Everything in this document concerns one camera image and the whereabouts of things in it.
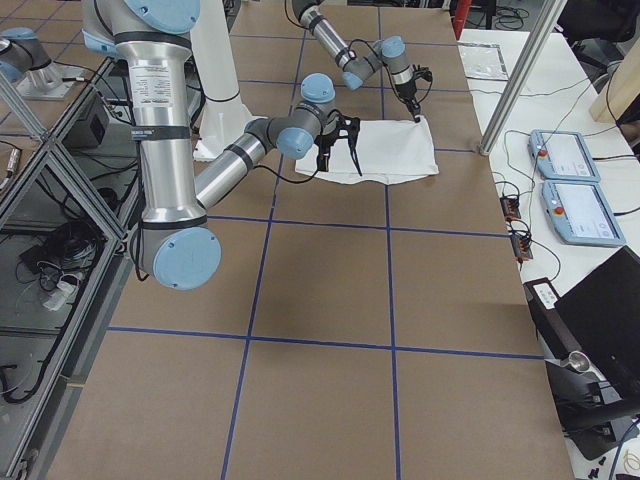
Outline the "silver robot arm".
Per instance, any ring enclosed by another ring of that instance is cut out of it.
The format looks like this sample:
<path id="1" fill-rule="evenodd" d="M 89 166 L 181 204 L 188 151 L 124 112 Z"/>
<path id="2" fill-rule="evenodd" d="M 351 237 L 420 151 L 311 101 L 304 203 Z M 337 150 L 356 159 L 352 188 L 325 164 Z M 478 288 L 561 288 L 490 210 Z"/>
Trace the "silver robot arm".
<path id="1" fill-rule="evenodd" d="M 312 148 L 327 160 L 333 145 L 355 145 L 360 122 L 335 105 L 332 80 L 307 76 L 302 98 L 284 117 L 252 118 L 238 99 L 228 24 L 218 1 L 86 1 L 86 46 L 125 60 L 140 150 L 145 206 L 129 237 L 139 276 L 175 290 L 205 284 L 222 249 L 208 229 L 208 210 L 233 190 L 272 150 L 291 159 Z M 240 126 L 239 136 L 201 172 L 193 168 L 191 118 L 184 66 L 194 59 L 203 89 L 220 93 L 210 113 Z"/>
<path id="2" fill-rule="evenodd" d="M 333 58 L 342 71 L 342 79 L 350 90 L 359 89 L 378 71 L 385 70 L 396 98 L 407 108 L 415 123 L 420 122 L 421 105 L 416 82 L 432 81 L 428 68 L 412 64 L 404 40 L 394 35 L 374 43 L 353 39 L 347 43 L 321 13 L 321 1 L 292 1 L 293 14 Z"/>

